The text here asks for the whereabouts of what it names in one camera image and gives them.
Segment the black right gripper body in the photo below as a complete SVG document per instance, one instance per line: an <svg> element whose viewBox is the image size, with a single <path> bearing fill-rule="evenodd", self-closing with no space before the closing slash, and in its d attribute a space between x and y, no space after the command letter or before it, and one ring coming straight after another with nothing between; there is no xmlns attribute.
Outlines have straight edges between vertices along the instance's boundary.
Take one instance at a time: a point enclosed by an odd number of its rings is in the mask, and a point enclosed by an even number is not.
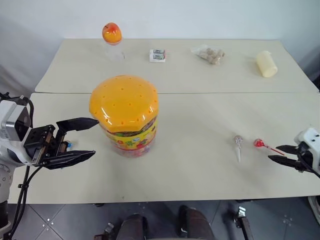
<svg viewBox="0 0 320 240"><path fill-rule="evenodd" d="M298 153L296 154L298 157L298 161L300 162L300 169L297 169L299 172L310 172L313 173L313 155L309 151L309 146L302 141L298 145L297 149Z"/></svg>

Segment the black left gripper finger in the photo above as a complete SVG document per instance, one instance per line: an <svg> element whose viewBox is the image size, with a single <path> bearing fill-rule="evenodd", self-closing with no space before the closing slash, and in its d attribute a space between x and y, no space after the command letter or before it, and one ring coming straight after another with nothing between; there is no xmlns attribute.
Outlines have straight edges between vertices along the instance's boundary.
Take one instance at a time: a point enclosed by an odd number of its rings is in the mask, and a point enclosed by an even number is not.
<svg viewBox="0 0 320 240"><path fill-rule="evenodd" d="M95 150L72 150L59 153L57 156L45 157L39 166L49 170L61 169L74 166L91 158Z"/></svg>
<svg viewBox="0 0 320 240"><path fill-rule="evenodd" d="M56 136L65 136L69 131L83 131L88 130L95 125L99 124L99 121L89 117L78 117L67 120L58 121L58 131Z"/></svg>

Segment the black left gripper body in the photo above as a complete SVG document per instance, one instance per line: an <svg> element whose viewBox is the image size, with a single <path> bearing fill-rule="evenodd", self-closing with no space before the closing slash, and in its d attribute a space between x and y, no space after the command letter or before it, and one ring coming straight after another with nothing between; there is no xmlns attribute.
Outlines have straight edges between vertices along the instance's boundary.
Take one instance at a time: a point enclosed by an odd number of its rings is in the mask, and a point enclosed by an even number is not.
<svg viewBox="0 0 320 240"><path fill-rule="evenodd" d="M67 162L68 143L64 141L67 131L59 128L54 134L52 124L30 130L24 149L35 167L61 167Z"/></svg>

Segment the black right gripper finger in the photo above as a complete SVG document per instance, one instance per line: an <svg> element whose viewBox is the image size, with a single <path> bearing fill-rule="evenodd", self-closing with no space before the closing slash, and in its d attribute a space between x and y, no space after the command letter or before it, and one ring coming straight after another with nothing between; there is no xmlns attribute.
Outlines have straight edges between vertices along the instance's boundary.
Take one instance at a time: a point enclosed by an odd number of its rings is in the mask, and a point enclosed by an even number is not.
<svg viewBox="0 0 320 240"><path fill-rule="evenodd" d="M280 145L277 146L276 149L287 153L287 154L297 154L298 153L298 146L293 145Z"/></svg>
<svg viewBox="0 0 320 240"><path fill-rule="evenodd" d="M294 168L296 170L299 170L301 168L301 164L299 161L294 160L294 159L290 159L286 156L282 156L282 155L268 155L268 158L270 160L272 160L275 163L278 163L280 165L283 166L287 166L287 167L291 167Z"/></svg>

